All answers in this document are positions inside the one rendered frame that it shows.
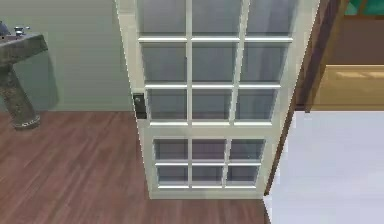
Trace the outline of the white glass-paned room door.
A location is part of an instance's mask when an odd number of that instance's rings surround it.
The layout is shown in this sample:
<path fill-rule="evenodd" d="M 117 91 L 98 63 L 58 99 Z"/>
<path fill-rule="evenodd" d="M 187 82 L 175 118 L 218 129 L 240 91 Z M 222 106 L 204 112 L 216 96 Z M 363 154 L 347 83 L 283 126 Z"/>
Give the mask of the white glass-paned room door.
<path fill-rule="evenodd" d="M 153 199 L 259 199 L 321 0 L 115 0 Z"/>

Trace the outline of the light wooden cabinet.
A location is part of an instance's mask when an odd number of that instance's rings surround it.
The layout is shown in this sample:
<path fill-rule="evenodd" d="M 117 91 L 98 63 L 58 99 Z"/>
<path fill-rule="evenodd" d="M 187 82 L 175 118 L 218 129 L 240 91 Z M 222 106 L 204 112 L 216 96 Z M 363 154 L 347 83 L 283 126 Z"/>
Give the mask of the light wooden cabinet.
<path fill-rule="evenodd" d="M 384 65 L 327 65 L 312 111 L 384 111 Z"/>

